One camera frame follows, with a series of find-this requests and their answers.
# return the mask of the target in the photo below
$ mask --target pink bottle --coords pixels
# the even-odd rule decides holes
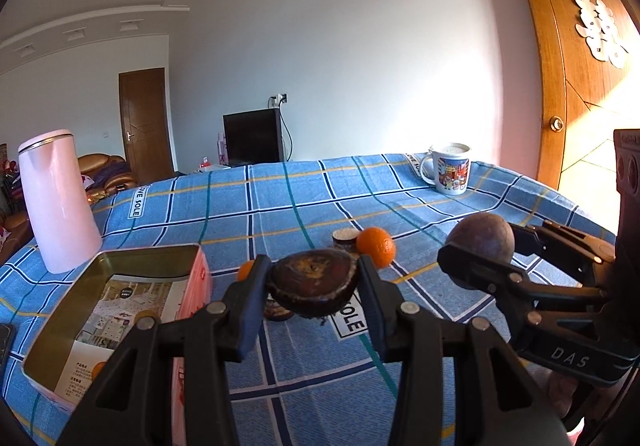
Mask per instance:
[[[67,272],[93,258],[102,237],[82,188],[71,132],[55,130],[22,143],[18,161],[33,235],[49,272]]]

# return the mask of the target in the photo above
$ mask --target mandarin orange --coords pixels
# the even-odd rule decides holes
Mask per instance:
[[[98,377],[98,374],[100,374],[100,371],[102,370],[103,366],[106,364],[106,362],[102,361],[100,363],[96,363],[94,366],[94,369],[91,371],[91,380],[93,381],[95,378]]]
[[[254,266],[254,262],[255,260],[247,260],[240,266],[240,269],[238,269],[238,282],[244,282],[244,280],[246,280],[246,277],[249,276],[251,272],[251,268]]]
[[[396,243],[391,235],[375,226],[360,232],[356,247],[360,254],[368,254],[378,269],[389,266],[396,257]]]

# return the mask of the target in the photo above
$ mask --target ceiling medallion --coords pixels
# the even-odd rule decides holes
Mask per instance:
[[[580,19],[584,25],[575,24],[580,36],[586,38],[591,54],[596,60],[610,60],[614,67],[625,66],[627,47],[624,46],[613,20],[613,11],[602,0],[575,0],[580,6]]]

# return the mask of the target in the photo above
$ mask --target cloth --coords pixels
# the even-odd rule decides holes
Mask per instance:
[[[6,240],[9,238],[9,235],[11,235],[11,233],[9,233],[9,231],[4,229],[4,227],[0,226],[0,251],[2,251],[2,246],[4,245]]]
[[[88,175],[82,175],[82,187],[85,190],[88,190],[91,186],[94,185],[94,180]]]
[[[94,174],[94,184],[92,187],[102,188],[111,177],[127,172],[131,172],[128,162],[112,162],[111,164],[100,168]]]
[[[407,300],[441,318],[466,322],[482,315],[506,338],[507,325],[494,299],[457,287],[437,266],[437,251],[460,219],[477,211],[491,211],[518,224],[550,219],[614,242],[612,233],[585,218],[558,192],[482,162],[472,164],[468,189],[458,197],[445,197],[428,187],[403,155],[190,174],[143,188],[143,205],[132,210],[139,190],[121,192],[94,206],[104,235],[102,248],[200,242],[214,277],[214,299],[222,298],[238,268],[259,253],[277,260],[331,246],[336,229],[381,226],[398,248],[393,264],[380,270],[384,280],[398,283]],[[132,212],[142,216],[129,218]],[[536,257],[517,255],[514,262],[537,282],[575,285]],[[41,445],[53,444],[67,416],[37,394],[20,364],[47,315],[82,269],[51,275],[33,246],[0,268],[0,320],[18,325],[2,392]],[[386,445],[400,365],[382,365],[367,333],[357,333],[361,330],[340,320],[320,326],[317,320],[298,316],[286,322],[265,321],[255,349],[244,362],[230,363],[227,369],[241,443]],[[452,362],[444,362],[444,392],[443,444],[452,445]]]

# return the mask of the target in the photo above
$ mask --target pink item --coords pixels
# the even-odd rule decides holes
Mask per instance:
[[[202,248],[198,250],[191,268],[191,277],[182,297],[182,304],[175,319],[190,318],[211,301],[213,279],[209,272],[207,257]],[[171,402],[172,430],[174,446],[186,446],[184,428],[184,358],[174,359]]]
[[[45,266],[62,273],[80,266],[102,246],[76,157],[74,136],[55,130],[18,149],[22,191]]]

